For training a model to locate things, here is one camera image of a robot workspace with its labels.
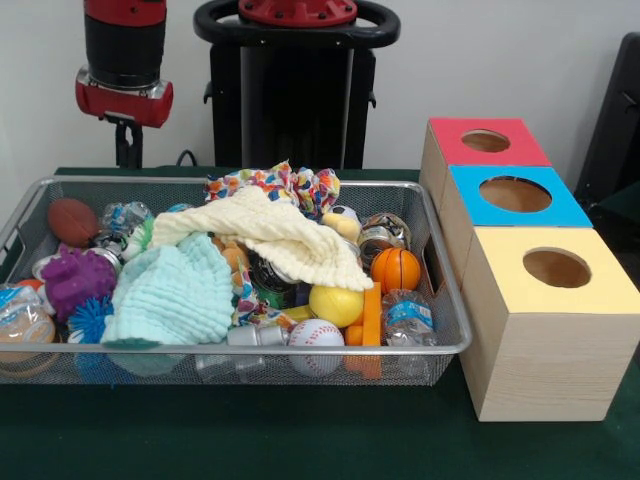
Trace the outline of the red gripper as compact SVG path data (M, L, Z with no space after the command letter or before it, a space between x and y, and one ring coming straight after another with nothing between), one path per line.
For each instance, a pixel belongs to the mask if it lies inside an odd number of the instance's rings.
M131 143L128 126L119 120L115 130L116 164L120 168L141 168L143 128L160 128L169 118L174 89L169 81L159 80L146 89L117 90L98 83L87 66L80 68L75 80L75 97L79 109L98 118L131 120Z

